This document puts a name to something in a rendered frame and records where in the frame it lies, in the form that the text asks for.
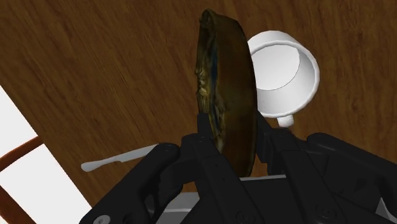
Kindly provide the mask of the white mug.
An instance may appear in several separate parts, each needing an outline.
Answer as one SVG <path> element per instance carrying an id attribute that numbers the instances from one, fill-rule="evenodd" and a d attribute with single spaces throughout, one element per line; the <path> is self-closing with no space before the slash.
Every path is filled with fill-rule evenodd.
<path id="1" fill-rule="evenodd" d="M 314 98 L 320 71 L 316 58 L 281 31 L 264 31 L 248 40 L 256 78 L 258 111 L 280 127 L 294 124 L 293 115 Z"/>

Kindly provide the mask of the dark golden brown plate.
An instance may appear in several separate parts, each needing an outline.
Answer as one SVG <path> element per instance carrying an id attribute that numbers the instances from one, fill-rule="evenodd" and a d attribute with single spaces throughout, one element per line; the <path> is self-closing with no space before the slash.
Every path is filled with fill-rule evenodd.
<path id="1" fill-rule="evenodd" d="M 251 175 L 256 153 L 257 93 L 253 62 L 238 21 L 206 9 L 200 17 L 195 74 L 198 110 L 238 177 Z"/>

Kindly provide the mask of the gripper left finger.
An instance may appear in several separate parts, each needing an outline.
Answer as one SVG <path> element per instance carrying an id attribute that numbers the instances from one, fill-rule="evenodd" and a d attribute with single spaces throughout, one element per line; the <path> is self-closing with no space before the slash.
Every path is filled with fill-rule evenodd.
<path id="1" fill-rule="evenodd" d="M 212 140 L 208 115 L 197 116 L 198 132 L 180 146 L 159 143 L 132 168 L 79 224 L 157 224 L 165 208 L 195 182 L 199 200 L 190 214 L 208 224 L 265 224 L 225 156 Z"/>

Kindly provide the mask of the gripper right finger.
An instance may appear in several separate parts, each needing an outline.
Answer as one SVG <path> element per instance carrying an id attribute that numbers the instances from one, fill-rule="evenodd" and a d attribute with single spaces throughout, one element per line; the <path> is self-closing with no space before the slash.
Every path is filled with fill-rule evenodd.
<path id="1" fill-rule="evenodd" d="M 306 224 L 397 224 L 397 164 L 329 134 L 301 140 L 257 122 L 257 156 L 269 175 L 286 175 Z"/>

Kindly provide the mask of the grey table knife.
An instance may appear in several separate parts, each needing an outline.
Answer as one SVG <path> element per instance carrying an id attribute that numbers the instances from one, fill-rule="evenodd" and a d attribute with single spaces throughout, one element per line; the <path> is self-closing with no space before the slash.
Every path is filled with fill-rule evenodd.
<path id="1" fill-rule="evenodd" d="M 134 160 L 146 156 L 156 146 L 157 144 L 153 144 L 151 146 L 146 146 L 136 150 L 128 151 L 126 153 L 115 155 L 113 157 L 105 158 L 102 160 L 85 162 L 81 164 L 81 169 L 85 172 L 90 172 L 103 165 L 110 164 L 113 162 L 128 162 L 130 160 Z"/>

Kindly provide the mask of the brown wooden table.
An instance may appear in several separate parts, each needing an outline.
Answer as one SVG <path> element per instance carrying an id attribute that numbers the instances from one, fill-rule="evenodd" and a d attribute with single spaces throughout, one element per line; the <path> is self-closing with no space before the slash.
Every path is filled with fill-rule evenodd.
<path id="1" fill-rule="evenodd" d="M 397 0 L 0 0 L 0 86 L 94 205 L 133 166 L 83 162 L 197 129 L 199 17 L 288 33 L 321 72 L 293 132 L 397 163 Z"/>

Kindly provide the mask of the brown wooden chair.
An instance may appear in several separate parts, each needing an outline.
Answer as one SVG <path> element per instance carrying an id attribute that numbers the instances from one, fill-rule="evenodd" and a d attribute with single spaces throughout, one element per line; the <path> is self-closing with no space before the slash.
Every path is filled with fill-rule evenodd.
<path id="1" fill-rule="evenodd" d="M 42 144 L 42 140 L 36 136 L 2 156 L 0 158 L 0 172 Z M 8 224 L 36 224 L 1 185 L 0 217 Z"/>

